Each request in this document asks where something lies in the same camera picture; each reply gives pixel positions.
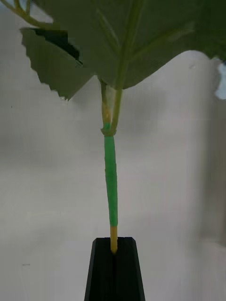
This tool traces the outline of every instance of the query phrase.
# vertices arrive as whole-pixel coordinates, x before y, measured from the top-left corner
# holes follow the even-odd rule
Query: green leaf
[[[40,82],[70,99],[92,76],[80,60],[80,53],[68,43],[67,34],[35,28],[21,29],[22,44],[31,60],[31,68]]]
[[[34,0],[98,77],[128,88],[186,50],[226,58],[225,0]]]

